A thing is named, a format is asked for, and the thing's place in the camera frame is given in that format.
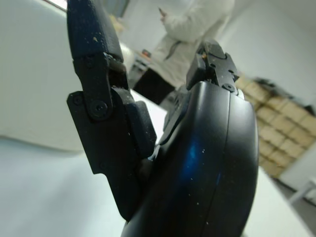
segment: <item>white sleeve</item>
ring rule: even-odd
[[[167,15],[164,27],[175,40],[194,42],[202,37],[224,14],[225,0],[205,0],[193,5],[180,17]]]

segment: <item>white table surface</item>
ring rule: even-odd
[[[160,137],[165,111],[147,104]],[[119,237],[123,226],[106,177],[92,174],[84,153],[0,139],[1,237]],[[313,236],[262,169],[245,233]]]

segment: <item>black plastic casing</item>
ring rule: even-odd
[[[253,107],[209,82],[198,82],[189,93],[186,113],[160,147],[148,189],[122,237],[242,234],[258,175]]]

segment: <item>floor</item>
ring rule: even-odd
[[[294,192],[282,184],[276,182],[276,185],[287,198],[293,195]],[[316,206],[313,206],[302,199],[294,203],[294,208],[316,236]]]

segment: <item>white lab coat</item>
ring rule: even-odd
[[[149,66],[174,87],[186,83],[186,75],[194,54],[203,39],[216,39],[226,26],[235,0],[196,0],[181,16],[167,15],[167,34],[152,53]],[[168,59],[171,47],[178,41]]]

